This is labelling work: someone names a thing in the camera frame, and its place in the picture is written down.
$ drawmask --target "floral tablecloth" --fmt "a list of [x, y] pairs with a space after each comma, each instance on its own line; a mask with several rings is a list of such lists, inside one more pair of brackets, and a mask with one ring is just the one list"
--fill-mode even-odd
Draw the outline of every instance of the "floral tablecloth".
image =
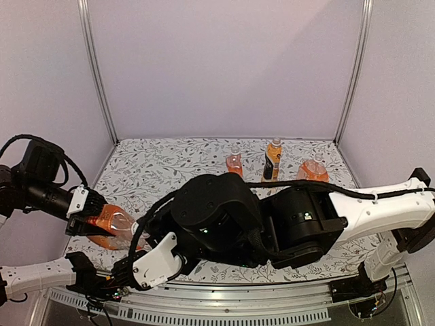
[[[96, 190], [134, 218], [144, 215], [155, 201], [187, 180], [204, 173], [226, 172], [225, 157], [236, 143], [242, 152], [246, 181], [260, 181], [265, 139], [127, 139], [121, 141], [105, 167]], [[283, 141], [279, 179], [294, 179], [299, 165], [322, 153], [330, 182], [355, 187], [334, 143], [330, 141]], [[270, 190], [257, 190], [259, 197]], [[255, 269], [202, 261], [188, 276], [179, 280], [206, 283], [272, 283], [316, 280], [353, 274], [359, 263], [378, 245], [377, 236], [354, 240], [330, 250], [318, 262], [297, 269], [275, 270], [270, 264]], [[67, 252], [83, 251], [94, 265], [109, 271], [126, 251], [108, 251], [85, 237], [73, 237]]]

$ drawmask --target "orange liquid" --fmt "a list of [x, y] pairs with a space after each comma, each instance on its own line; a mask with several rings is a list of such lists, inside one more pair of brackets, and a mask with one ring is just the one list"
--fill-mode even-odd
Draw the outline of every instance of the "orange liquid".
[[308, 160], [300, 165], [297, 179], [329, 182], [329, 175], [325, 167], [313, 160]]
[[[91, 216], [87, 223], [98, 226], [114, 236], [88, 236], [88, 239], [100, 247], [109, 250], [123, 250], [130, 247], [133, 238], [131, 227], [135, 220], [116, 205], [106, 204], [99, 216]], [[137, 249], [143, 248], [144, 240], [139, 241]]]
[[241, 161], [241, 155], [231, 155], [226, 158], [226, 167], [228, 172], [237, 173], [243, 178], [243, 166]]
[[228, 167], [228, 172], [232, 172], [232, 173], [237, 173], [238, 175], [240, 175], [243, 178], [243, 169], [240, 167]]

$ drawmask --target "orange juice bottle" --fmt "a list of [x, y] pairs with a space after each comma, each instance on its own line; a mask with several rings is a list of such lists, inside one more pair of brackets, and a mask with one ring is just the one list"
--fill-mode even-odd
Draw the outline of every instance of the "orange juice bottle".
[[[109, 250], [126, 250], [136, 230], [136, 221], [119, 206], [106, 204], [99, 216], [88, 217], [86, 223], [98, 226], [114, 236], [88, 236], [89, 240]], [[146, 236], [139, 239], [138, 249], [146, 244]]]
[[299, 167], [296, 179], [329, 182], [328, 172], [322, 164], [322, 160], [323, 156], [320, 153], [317, 153], [314, 155], [314, 160], [303, 162]]
[[262, 182], [278, 180], [279, 161], [281, 160], [282, 151], [281, 139], [279, 138], [274, 138], [267, 146]]
[[228, 172], [237, 173], [241, 178], [243, 178], [243, 167], [239, 146], [234, 145], [231, 147], [231, 155], [226, 158], [226, 167], [228, 168]]

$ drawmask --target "yellow bottle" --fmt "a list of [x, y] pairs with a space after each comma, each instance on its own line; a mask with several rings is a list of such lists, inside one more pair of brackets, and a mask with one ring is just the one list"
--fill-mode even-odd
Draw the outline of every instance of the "yellow bottle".
[[281, 161], [282, 151], [281, 139], [279, 138], [274, 138], [267, 146], [262, 182], [278, 181], [279, 161]]

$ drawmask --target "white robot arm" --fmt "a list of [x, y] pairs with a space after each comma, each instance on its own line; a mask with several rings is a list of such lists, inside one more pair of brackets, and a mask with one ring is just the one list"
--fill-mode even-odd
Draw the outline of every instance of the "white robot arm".
[[[404, 189], [418, 191], [392, 198], [360, 200], [336, 192], [329, 194], [338, 215], [345, 216], [348, 222], [347, 227], [336, 241], [336, 246], [369, 234], [378, 233], [381, 236], [381, 244], [364, 262], [365, 271], [371, 282], [375, 283], [385, 279], [391, 267], [404, 255], [404, 251], [398, 248], [398, 239], [391, 230], [404, 228], [416, 230], [434, 216], [434, 195], [429, 191], [421, 191], [425, 187], [425, 183], [418, 178], [411, 178], [397, 185], [356, 190], [362, 194], [374, 194], [375, 197], [377, 194]], [[77, 211], [76, 201], [71, 201], [71, 210]], [[174, 232], [169, 232], [154, 249], [134, 261], [135, 280], [144, 289], [165, 283], [179, 274], [186, 258], [173, 254], [176, 246], [177, 236]], [[0, 297], [2, 284], [3, 296], [11, 299], [23, 293], [47, 287], [75, 285], [77, 273], [82, 274], [84, 270], [87, 271], [88, 278], [89, 275], [92, 275], [93, 279], [99, 277], [101, 282], [106, 279], [96, 276], [96, 271], [92, 270], [90, 262], [82, 255], [80, 259], [80, 263], [75, 261], [74, 264], [71, 257], [67, 256], [32, 266], [3, 266], [0, 268]]]

